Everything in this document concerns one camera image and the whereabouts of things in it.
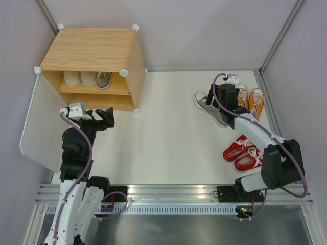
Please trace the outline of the orange sneaker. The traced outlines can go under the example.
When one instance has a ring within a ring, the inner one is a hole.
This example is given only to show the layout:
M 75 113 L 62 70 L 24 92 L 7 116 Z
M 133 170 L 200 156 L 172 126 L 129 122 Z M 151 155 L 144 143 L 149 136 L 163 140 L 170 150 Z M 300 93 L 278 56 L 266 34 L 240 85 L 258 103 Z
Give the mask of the orange sneaker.
M 248 110 L 259 121 L 264 107 L 265 97 L 263 92 L 259 88 L 255 88 L 250 96 L 248 102 Z
M 248 89 L 245 84 L 238 84 L 239 93 L 237 96 L 238 105 L 248 108 Z

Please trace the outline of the grey sneaker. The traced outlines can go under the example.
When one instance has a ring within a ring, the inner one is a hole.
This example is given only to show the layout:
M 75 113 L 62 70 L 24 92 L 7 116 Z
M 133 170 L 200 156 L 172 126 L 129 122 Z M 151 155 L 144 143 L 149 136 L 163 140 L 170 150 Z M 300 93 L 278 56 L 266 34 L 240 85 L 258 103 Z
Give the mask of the grey sneaker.
M 225 123 L 222 119 L 222 116 L 219 110 L 212 105 L 206 104 L 207 94 L 203 92 L 196 92 L 195 93 L 195 103 L 199 109 L 206 112 L 208 115 L 212 117 L 212 119 L 221 127 L 226 128 L 228 124 Z
M 100 90 L 106 90 L 111 85 L 113 73 L 111 72 L 99 72 L 97 75 L 97 87 Z

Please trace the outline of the beige canvas shoe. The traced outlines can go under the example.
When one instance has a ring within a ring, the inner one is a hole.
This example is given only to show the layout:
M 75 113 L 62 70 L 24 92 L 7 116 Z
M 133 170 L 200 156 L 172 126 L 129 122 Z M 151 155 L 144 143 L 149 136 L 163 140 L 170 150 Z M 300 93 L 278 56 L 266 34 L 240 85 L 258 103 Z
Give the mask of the beige canvas shoe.
M 77 86 L 81 82 L 79 71 L 64 71 L 63 75 L 67 86 Z
M 97 83 L 97 72 L 81 71 L 81 81 L 84 86 L 93 86 Z

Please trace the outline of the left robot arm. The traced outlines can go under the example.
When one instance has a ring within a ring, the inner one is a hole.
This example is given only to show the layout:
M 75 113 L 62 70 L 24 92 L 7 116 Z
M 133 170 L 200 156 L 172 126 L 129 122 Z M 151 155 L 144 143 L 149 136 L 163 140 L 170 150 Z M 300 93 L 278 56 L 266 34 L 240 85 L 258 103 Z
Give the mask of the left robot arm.
M 44 244 L 84 244 L 100 202 L 111 198 L 107 177 L 90 176 L 97 132 L 114 127 L 114 109 L 85 110 L 82 104 L 61 109 L 60 118 L 70 125 L 62 134 L 60 191 L 55 216 Z

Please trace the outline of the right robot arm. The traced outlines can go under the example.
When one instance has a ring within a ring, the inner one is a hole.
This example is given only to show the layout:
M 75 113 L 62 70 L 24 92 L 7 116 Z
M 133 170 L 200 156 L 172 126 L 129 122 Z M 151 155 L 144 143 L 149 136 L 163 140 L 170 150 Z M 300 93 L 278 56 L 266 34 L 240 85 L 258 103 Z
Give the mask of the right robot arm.
M 259 172 L 235 181 L 233 196 L 244 202 L 253 191 L 281 189 L 296 198 L 306 197 L 308 185 L 299 143 L 294 139 L 285 140 L 260 124 L 246 108 L 238 105 L 238 92 L 232 84 L 213 83 L 208 96 L 224 122 L 245 135 L 263 156 Z

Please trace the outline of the wooden shoe cabinet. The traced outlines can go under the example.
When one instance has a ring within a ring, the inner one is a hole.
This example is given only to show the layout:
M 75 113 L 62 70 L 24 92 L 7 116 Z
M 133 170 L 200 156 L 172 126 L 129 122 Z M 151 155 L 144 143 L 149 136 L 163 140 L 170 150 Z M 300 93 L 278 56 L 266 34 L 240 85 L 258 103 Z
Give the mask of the wooden shoe cabinet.
M 67 104 L 84 102 L 87 108 L 114 107 L 137 111 L 147 69 L 144 66 L 139 25 L 130 28 L 68 28 L 59 25 L 51 47 L 34 73 L 42 75 Z M 64 74 L 111 75 L 100 89 L 67 82 Z

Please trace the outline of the translucent cabinet door panel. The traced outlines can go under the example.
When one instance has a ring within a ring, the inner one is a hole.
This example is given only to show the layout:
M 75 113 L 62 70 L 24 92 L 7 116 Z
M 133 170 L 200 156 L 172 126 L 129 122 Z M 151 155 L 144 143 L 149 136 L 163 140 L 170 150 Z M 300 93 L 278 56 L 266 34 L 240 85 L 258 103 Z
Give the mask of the translucent cabinet door panel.
M 47 79 L 38 75 L 19 147 L 24 156 L 56 173 L 62 163 L 62 133 L 67 128 L 60 118 L 65 106 Z

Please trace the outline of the red sneaker upper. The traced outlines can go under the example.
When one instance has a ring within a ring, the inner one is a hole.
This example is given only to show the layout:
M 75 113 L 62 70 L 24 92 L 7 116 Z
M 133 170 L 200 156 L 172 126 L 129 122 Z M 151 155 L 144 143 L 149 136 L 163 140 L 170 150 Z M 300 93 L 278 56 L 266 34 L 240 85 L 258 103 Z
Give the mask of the red sneaker upper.
M 241 135 L 223 151 L 222 158 L 226 162 L 233 162 L 246 153 L 252 146 L 253 143 L 245 135 Z

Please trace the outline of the red sneaker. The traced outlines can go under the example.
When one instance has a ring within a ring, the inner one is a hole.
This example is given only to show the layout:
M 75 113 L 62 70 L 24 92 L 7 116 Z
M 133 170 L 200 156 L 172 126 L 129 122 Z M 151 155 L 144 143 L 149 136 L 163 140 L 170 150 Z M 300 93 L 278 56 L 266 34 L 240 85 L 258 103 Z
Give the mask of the red sneaker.
M 246 172 L 258 167 L 261 167 L 263 163 L 263 155 L 257 148 L 250 148 L 247 154 L 238 158 L 234 162 L 234 168 L 238 172 Z
M 226 162 L 233 162 L 246 153 L 252 146 L 253 143 L 245 135 L 241 135 L 223 151 L 222 158 Z

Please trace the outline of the red sneaker lower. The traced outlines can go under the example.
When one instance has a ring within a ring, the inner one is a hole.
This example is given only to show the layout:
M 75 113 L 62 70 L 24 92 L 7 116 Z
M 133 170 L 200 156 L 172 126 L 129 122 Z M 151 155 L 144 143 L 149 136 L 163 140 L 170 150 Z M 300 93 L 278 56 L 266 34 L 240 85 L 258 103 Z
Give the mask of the red sneaker lower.
M 238 158 L 234 162 L 234 168 L 238 172 L 246 172 L 258 167 L 261 167 L 263 163 L 263 155 L 257 148 L 250 148 L 247 154 Z

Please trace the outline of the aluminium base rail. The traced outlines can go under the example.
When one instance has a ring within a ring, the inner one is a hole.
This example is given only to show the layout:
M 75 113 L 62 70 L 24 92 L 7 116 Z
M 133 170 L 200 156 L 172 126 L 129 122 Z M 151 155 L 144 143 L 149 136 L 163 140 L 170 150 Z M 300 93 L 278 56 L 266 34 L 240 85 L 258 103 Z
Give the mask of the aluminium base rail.
M 218 186 L 211 185 L 127 185 L 128 200 L 132 204 L 209 204 L 218 202 L 213 192 Z M 295 194 L 302 192 L 300 184 L 291 184 L 286 187 Z M 36 203 L 56 204 L 59 199 L 59 184 L 41 184 Z M 313 203 L 310 192 L 304 198 L 296 198 L 283 190 L 268 190 L 266 202 L 269 205 L 291 205 Z

